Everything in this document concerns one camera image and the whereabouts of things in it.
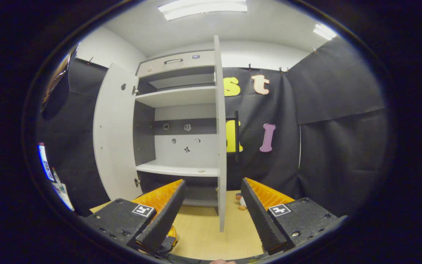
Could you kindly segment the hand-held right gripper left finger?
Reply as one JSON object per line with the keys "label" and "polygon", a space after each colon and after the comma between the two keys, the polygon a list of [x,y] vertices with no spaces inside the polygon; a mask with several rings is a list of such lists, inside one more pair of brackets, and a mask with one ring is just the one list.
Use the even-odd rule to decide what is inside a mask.
{"label": "hand-held right gripper left finger", "polygon": [[159,253],[185,199],[186,182],[176,180],[130,201],[118,198],[84,219],[114,242]]}

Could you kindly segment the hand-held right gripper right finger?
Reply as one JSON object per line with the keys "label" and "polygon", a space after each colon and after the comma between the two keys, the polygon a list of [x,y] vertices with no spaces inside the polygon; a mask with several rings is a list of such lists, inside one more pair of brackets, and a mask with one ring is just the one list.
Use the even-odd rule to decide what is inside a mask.
{"label": "hand-held right gripper right finger", "polygon": [[340,227],[337,217],[314,200],[293,199],[253,179],[244,178],[241,194],[263,250],[272,255],[304,247]]}

